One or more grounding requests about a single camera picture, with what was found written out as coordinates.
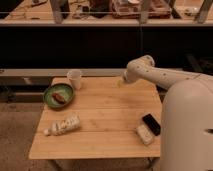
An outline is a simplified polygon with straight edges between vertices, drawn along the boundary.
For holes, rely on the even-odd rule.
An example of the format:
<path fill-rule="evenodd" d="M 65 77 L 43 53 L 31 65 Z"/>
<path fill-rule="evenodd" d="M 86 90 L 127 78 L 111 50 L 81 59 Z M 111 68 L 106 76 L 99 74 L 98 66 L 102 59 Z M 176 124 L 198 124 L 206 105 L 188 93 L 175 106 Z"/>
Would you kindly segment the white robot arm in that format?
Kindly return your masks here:
<path fill-rule="evenodd" d="M 161 171 L 213 171 L 213 76 L 158 68 L 145 55 L 123 70 L 126 84 L 147 80 L 167 91 L 161 112 Z"/>

